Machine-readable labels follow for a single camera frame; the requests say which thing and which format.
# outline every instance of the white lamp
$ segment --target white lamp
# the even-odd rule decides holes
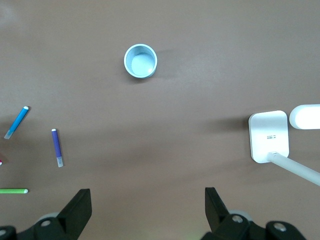
[[[318,186],[320,173],[288,158],[288,118],[283,111],[255,113],[249,118],[251,157],[274,163]]]
[[[289,120],[296,129],[320,129],[320,104],[297,106],[292,110]]]

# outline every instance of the white cup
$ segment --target white cup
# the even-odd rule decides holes
[[[131,46],[124,55],[124,67],[129,74],[139,79],[151,77],[157,68],[157,55],[148,45]]]

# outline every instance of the purple marker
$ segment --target purple marker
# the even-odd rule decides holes
[[[58,167],[61,168],[64,166],[64,163],[62,162],[62,154],[61,154],[61,149],[60,149],[58,131],[57,131],[57,129],[54,128],[51,130],[51,133],[52,133],[52,138],[53,138],[55,156],[56,156],[56,160],[58,162]]]

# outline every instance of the marker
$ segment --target marker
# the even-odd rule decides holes
[[[28,106],[24,106],[21,110],[21,112],[19,113],[19,115],[16,117],[16,119],[14,120],[14,122],[12,123],[10,129],[8,130],[8,132],[6,133],[6,135],[4,136],[5,139],[10,139],[12,134],[14,134],[15,130],[17,129],[17,127],[19,126],[19,124],[22,122],[22,120],[24,119],[24,117],[26,116],[27,112],[29,111],[29,107]]]
[[[26,188],[0,188],[0,194],[26,194]]]
[[[61,168],[64,166],[64,163],[62,162],[62,154],[61,154],[61,149],[60,149],[58,131],[57,131],[57,129],[54,128],[51,130],[51,133],[52,133],[52,138],[53,138],[55,156],[56,156],[56,160],[58,162],[58,167]]]

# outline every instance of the lamp base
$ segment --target lamp base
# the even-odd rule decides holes
[[[268,153],[289,155],[288,118],[283,111],[255,113],[249,118],[251,157],[269,163]]]

